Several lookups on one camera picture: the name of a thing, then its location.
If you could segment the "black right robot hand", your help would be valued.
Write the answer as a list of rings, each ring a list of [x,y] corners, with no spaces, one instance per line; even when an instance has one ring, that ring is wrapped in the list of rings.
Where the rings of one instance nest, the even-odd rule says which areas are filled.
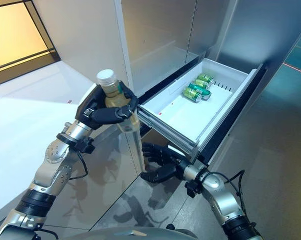
[[[142,172],[140,177],[150,183],[162,183],[171,177],[182,179],[182,172],[177,167],[181,161],[187,161],[186,156],[179,152],[170,149],[167,146],[160,146],[157,144],[143,142],[142,143],[143,156],[150,163],[157,163],[160,168]]]

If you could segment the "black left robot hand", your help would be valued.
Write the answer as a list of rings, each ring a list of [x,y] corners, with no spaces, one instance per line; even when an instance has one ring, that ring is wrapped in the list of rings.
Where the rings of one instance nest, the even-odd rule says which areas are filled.
[[[93,84],[92,89],[87,91],[86,98],[78,106],[75,119],[97,130],[102,125],[118,124],[130,118],[137,109],[138,98],[122,81],[119,81],[119,87],[124,97],[129,99],[126,105],[106,107],[106,94],[99,84]]]

